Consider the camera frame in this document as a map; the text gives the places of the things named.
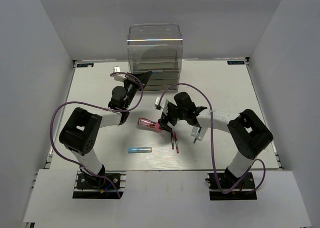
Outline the pink capped clip jar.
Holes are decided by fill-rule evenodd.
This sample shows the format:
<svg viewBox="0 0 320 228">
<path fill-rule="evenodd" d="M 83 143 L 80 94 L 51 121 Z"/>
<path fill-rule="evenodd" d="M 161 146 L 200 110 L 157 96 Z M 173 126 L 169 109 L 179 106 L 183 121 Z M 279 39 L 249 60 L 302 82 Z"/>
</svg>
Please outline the pink capped clip jar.
<svg viewBox="0 0 320 228">
<path fill-rule="evenodd" d="M 140 129 L 153 130 L 155 132 L 162 132 L 160 124 L 147 118 L 140 117 L 137 121 L 137 127 Z"/>
</svg>

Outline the clear plastic drawer organizer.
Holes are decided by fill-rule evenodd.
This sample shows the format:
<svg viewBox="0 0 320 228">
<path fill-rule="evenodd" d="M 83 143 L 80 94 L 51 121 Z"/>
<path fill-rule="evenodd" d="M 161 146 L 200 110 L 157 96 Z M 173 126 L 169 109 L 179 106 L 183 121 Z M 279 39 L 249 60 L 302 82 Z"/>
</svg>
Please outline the clear plastic drawer organizer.
<svg viewBox="0 0 320 228">
<path fill-rule="evenodd" d="M 177 24 L 135 24 L 127 36 L 129 72 L 139 75 L 151 71 L 146 91 L 164 91 L 179 83 L 183 36 Z"/>
</svg>

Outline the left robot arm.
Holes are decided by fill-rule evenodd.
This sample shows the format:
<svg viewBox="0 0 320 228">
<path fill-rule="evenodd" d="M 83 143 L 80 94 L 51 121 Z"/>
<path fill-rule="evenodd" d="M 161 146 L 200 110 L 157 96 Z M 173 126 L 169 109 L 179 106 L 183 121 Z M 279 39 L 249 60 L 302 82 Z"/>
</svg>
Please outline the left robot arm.
<svg viewBox="0 0 320 228">
<path fill-rule="evenodd" d="M 136 104 L 129 108 L 137 92 L 143 92 L 147 85 L 151 71 L 139 74 L 121 72 L 119 67 L 110 74 L 115 81 L 123 83 L 116 86 L 111 92 L 111 99 L 106 108 L 79 102 L 85 106 L 98 109 L 102 113 L 90 113 L 77 107 L 72 112 L 59 135 L 59 142 L 63 144 L 76 157 L 76 163 L 81 172 L 88 177 L 94 187 L 99 188 L 105 184 L 105 167 L 98 160 L 94 151 L 94 144 L 100 128 L 119 126 L 126 122 L 130 112 L 138 107 Z"/>
</svg>

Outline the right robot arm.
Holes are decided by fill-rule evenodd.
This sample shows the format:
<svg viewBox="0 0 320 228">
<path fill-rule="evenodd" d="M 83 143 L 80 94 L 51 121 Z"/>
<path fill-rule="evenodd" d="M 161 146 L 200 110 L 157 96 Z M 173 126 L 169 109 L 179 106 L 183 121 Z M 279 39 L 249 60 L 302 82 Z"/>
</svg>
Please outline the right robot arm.
<svg viewBox="0 0 320 228">
<path fill-rule="evenodd" d="M 159 128 L 172 131 L 178 121 L 202 130 L 213 128 L 227 132 L 233 138 L 237 153 L 225 169 L 226 183 L 236 188 L 244 181 L 243 174 L 255 158 L 273 141 L 271 131 L 251 109 L 239 114 L 212 111 L 205 106 L 196 106 L 186 92 L 174 96 L 175 103 L 157 98 L 155 108 L 162 110 Z"/>
</svg>

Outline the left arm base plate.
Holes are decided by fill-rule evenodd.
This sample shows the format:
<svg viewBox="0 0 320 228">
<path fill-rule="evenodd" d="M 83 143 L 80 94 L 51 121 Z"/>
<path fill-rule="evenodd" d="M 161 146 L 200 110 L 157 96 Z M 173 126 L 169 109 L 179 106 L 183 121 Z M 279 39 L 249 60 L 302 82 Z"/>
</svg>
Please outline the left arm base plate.
<svg viewBox="0 0 320 228">
<path fill-rule="evenodd" d="M 78 171 L 75 177 L 73 189 L 73 199 L 91 200 L 118 200 L 122 197 L 126 186 L 125 171 L 105 172 L 105 176 L 110 179 L 118 190 L 119 196 L 109 180 L 105 178 L 90 178 L 83 172 Z"/>
</svg>

